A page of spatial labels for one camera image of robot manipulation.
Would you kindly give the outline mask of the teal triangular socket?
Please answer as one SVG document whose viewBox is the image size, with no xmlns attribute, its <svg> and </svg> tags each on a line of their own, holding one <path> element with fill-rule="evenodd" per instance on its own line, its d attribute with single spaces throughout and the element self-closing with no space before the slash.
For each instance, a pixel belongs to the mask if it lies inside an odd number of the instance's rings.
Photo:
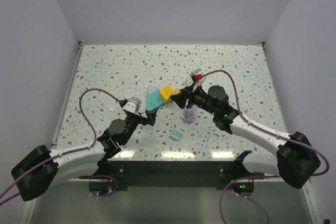
<svg viewBox="0 0 336 224">
<path fill-rule="evenodd" d="M 160 89 L 154 86 L 148 86 L 146 93 L 146 109 L 148 111 L 161 107 L 164 104 L 160 98 Z"/>
</svg>

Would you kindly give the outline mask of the yellow cube socket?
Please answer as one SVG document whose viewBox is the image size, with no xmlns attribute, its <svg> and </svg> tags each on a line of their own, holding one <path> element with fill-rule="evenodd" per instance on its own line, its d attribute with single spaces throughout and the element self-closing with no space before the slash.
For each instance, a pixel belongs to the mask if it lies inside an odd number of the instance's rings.
<svg viewBox="0 0 336 224">
<path fill-rule="evenodd" d="M 163 103 L 169 102 L 172 92 L 173 89 L 170 85 L 166 85 L 159 90 L 159 97 Z"/>
</svg>

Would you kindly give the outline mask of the yellow small plug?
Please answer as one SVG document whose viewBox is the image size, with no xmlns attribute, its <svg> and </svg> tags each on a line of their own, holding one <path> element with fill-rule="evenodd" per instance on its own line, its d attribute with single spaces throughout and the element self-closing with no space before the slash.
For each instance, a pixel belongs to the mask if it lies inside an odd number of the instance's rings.
<svg viewBox="0 0 336 224">
<path fill-rule="evenodd" d="M 177 95 L 177 94 L 180 94 L 180 93 L 181 93 L 180 89 L 174 89 L 174 90 L 172 90 L 171 95 Z"/>
</svg>

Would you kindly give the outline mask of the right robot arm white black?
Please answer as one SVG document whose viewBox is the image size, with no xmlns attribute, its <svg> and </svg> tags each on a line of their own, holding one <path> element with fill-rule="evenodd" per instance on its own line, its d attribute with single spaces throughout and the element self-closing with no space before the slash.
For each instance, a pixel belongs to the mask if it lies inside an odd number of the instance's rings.
<svg viewBox="0 0 336 224">
<path fill-rule="evenodd" d="M 202 87 L 189 86 L 170 98 L 181 109 L 195 105 L 212 114 L 218 129 L 245 138 L 273 155 L 270 161 L 237 162 L 234 173 L 239 178 L 246 178 L 251 173 L 270 174 L 300 189 L 321 165 L 304 134 L 279 132 L 241 115 L 229 104 L 229 97 L 221 86 L 211 86 L 207 92 Z"/>
</svg>

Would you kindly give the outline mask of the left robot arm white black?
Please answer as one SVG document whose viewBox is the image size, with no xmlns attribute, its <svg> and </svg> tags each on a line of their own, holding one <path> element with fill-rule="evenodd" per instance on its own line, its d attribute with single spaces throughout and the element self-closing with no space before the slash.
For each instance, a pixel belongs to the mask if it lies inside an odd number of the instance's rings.
<svg viewBox="0 0 336 224">
<path fill-rule="evenodd" d="M 97 138 L 94 146 L 49 150 L 41 145 L 34 148 L 11 171 L 23 201 L 30 201 L 55 184 L 69 179 L 92 176 L 103 178 L 108 174 L 105 162 L 121 152 L 121 146 L 131 138 L 138 125 L 153 126 L 157 109 L 140 113 L 126 112 L 125 119 L 115 119 Z"/>
</svg>

